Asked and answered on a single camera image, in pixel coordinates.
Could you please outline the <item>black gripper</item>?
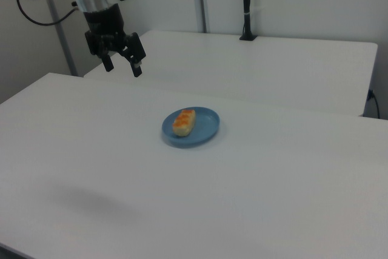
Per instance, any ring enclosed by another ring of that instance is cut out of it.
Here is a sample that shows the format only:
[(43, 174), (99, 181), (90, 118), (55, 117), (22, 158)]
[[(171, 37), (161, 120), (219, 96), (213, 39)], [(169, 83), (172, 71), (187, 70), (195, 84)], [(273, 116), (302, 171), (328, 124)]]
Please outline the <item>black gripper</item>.
[(89, 30), (85, 38), (92, 55), (97, 56), (107, 72), (114, 69), (109, 51), (121, 52), (130, 63), (135, 78), (142, 74), (141, 64), (146, 57), (137, 33), (126, 35), (124, 20), (118, 4), (99, 12), (84, 13)]

